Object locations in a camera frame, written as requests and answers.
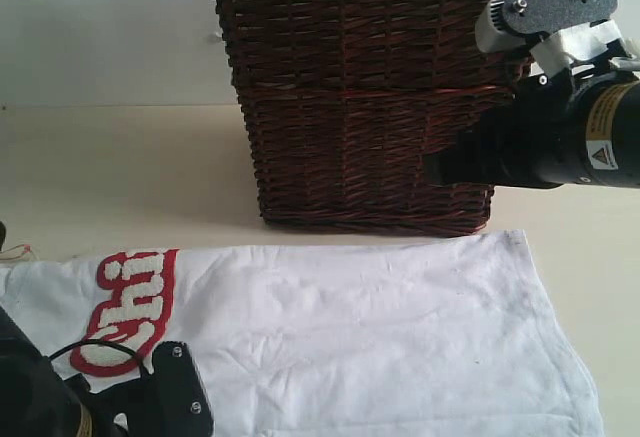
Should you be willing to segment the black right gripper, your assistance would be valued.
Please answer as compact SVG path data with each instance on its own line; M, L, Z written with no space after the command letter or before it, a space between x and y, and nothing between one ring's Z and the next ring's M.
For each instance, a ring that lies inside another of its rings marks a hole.
M454 144L423 156L429 184L554 189L595 184L585 161L581 99L593 70L530 78L511 103L491 109Z

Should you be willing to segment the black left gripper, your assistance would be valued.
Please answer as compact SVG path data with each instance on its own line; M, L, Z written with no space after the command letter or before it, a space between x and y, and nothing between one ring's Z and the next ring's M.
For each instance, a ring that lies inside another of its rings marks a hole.
M75 349L99 346L131 358L139 377L93 393L81 374L62 378L52 361ZM155 391L158 374L132 349L103 339L41 353L6 311L1 312L1 434L3 436L126 436L115 423L123 413L138 425L147 411L138 399Z

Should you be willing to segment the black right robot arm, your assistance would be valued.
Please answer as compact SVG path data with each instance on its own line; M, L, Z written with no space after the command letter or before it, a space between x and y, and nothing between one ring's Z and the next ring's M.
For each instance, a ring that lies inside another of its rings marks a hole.
M429 183L529 189L639 186L639 80L554 78L494 107L423 158Z

